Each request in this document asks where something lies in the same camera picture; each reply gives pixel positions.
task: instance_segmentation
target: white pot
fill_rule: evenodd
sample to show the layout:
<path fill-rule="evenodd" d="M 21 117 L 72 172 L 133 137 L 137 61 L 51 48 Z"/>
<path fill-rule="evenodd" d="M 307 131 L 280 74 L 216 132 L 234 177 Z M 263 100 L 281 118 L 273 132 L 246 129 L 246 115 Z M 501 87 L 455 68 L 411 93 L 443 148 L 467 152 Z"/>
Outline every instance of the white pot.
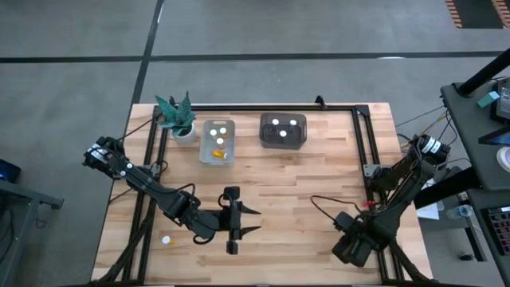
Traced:
<path fill-rule="evenodd" d="M 191 124 L 191 132 L 189 132 L 185 136 L 176 136 L 174 133 L 172 135 L 175 138 L 175 141 L 180 146 L 190 146 L 197 139 L 197 130 L 194 128 L 194 123 Z"/>

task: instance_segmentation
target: potted plant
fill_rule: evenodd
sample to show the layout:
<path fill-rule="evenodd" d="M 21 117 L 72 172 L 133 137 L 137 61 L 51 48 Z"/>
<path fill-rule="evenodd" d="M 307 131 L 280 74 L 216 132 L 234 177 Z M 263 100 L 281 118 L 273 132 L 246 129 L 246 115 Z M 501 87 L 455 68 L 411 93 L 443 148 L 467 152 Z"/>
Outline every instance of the potted plant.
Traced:
<path fill-rule="evenodd" d="M 191 111 L 191 102 L 188 92 L 178 107 L 175 108 L 168 101 L 156 96 L 161 112 L 167 118 L 165 122 L 159 122 L 162 128 L 170 128 L 175 141 L 179 145 L 191 145 L 197 138 L 197 132 L 193 121 L 195 114 Z"/>

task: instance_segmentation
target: wooden table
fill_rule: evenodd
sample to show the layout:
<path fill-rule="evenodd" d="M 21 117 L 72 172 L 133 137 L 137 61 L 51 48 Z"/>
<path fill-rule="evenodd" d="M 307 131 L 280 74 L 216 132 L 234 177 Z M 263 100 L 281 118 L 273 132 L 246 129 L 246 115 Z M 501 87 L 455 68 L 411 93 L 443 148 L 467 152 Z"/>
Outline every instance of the wooden table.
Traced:
<path fill-rule="evenodd" d="M 382 164 L 401 159 L 390 106 L 369 104 L 379 157 Z M 151 118 L 152 104 L 133 106 L 128 131 Z M 146 284 L 325 284 L 379 283 L 375 253 L 360 269 L 344 265 L 332 253 L 342 233 L 309 200 L 325 195 L 357 202 L 366 201 L 353 121 L 349 112 L 300 112 L 308 119 L 308 141 L 299 150 L 264 149 L 258 139 L 260 112 L 197 112 L 195 126 L 200 135 L 209 119 L 230 119 L 236 123 L 234 165 L 204 167 L 198 160 L 198 139 L 192 147 L 179 147 L 168 139 L 165 160 L 170 167 L 161 183 L 180 187 L 196 183 L 201 208 L 218 208 L 217 197 L 226 186 L 241 187 L 241 200 L 262 215 L 245 214 L 243 226 L 262 226 L 239 241 L 239 254 L 226 253 L 226 232 L 219 232 L 207 245 L 197 246 L 193 234 L 178 227 L 161 210 L 156 212 L 148 258 Z M 125 140 L 126 155 L 142 164 L 149 127 Z M 153 159 L 160 132 L 156 133 Z M 370 158 L 366 132 L 365 150 Z M 125 191 L 125 182 L 114 184 L 112 197 Z M 136 193 L 116 200 L 109 208 L 96 257 L 92 279 L 101 277 L 126 246 L 131 228 Z M 356 215 L 353 206 L 320 200 L 334 216 L 340 211 Z M 162 237 L 171 236 L 171 244 Z M 401 218 L 398 242 L 410 260 L 427 277 L 432 277 L 414 206 Z M 392 274 L 390 256 L 386 256 Z"/>

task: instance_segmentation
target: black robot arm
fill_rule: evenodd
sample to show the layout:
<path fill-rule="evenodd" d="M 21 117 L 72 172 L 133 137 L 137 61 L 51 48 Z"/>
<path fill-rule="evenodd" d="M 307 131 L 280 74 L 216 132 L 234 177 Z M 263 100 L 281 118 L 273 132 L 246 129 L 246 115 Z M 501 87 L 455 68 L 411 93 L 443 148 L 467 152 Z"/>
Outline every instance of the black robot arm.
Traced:
<path fill-rule="evenodd" d="M 333 254 L 343 263 L 363 267 L 372 250 L 390 246 L 412 279 L 427 280 L 397 245 L 396 235 L 403 212 L 437 170 L 445 167 L 448 154 L 449 147 L 438 140 L 415 136 L 406 157 L 393 167 L 373 169 L 367 177 L 369 190 L 383 194 L 394 192 L 388 203 L 377 210 L 364 210 L 355 218 L 345 212 L 338 214 L 334 225 L 345 235 L 333 247 Z"/>
<path fill-rule="evenodd" d="M 241 213 L 260 214 L 250 210 L 239 202 L 239 187 L 226 187 L 218 198 L 221 210 L 199 210 L 200 200 L 193 191 L 167 188 L 155 181 L 149 167 L 133 165 L 124 154 L 124 148 L 119 141 L 111 137 L 100 137 L 84 154 L 84 165 L 97 169 L 112 179 L 125 179 L 135 191 L 143 192 L 153 198 L 158 207 L 172 222 L 179 226 L 186 226 L 196 236 L 194 242 L 206 244 L 210 242 L 216 231 L 229 231 L 227 253 L 237 254 L 236 240 L 259 226 L 241 228 Z"/>

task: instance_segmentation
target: concrete floor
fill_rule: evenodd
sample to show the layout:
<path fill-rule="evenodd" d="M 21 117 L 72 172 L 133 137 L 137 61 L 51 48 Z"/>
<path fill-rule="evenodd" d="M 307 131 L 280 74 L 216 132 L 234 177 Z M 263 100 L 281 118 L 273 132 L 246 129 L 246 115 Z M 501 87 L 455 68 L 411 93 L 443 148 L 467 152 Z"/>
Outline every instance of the concrete floor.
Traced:
<path fill-rule="evenodd" d="M 0 57 L 141 56 L 155 5 L 4 0 Z M 153 54 L 492 51 L 507 49 L 509 36 L 502 29 L 455 28 L 443 0 L 166 0 Z M 491 60 L 150 63 L 140 102 L 155 102 L 155 94 L 179 98 L 186 90 L 195 103 L 310 102 L 322 95 L 328 102 L 390 102 L 395 123 L 401 123 L 440 106 L 442 85 L 465 80 Z M 33 229 L 16 286 L 90 278 L 112 182 L 82 167 L 82 154 L 97 137 L 123 133 L 139 67 L 0 64 L 0 158 L 23 168 L 24 186 L 65 198 L 62 210 L 41 208 L 48 225 Z M 412 136 L 440 113 L 398 131 Z M 442 125 L 431 134 L 438 136 Z M 463 156 L 458 140 L 451 157 Z M 502 284 L 493 263 L 458 261 L 458 250 L 445 248 L 463 234 L 423 232 L 436 279 Z"/>

